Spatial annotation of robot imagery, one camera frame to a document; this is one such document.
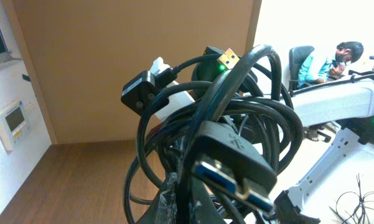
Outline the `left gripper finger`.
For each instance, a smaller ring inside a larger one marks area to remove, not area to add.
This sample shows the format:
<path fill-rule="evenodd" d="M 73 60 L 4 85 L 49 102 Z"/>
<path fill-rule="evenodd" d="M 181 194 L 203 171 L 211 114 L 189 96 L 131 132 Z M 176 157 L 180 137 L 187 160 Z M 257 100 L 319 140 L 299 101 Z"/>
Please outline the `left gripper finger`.
<path fill-rule="evenodd" d="M 177 223 L 175 187 L 177 174 L 170 173 L 162 184 L 153 204 L 136 222 L 137 224 Z M 224 219 L 218 214 L 202 181 L 192 178 L 192 197 L 186 211 L 187 224 L 221 224 Z"/>

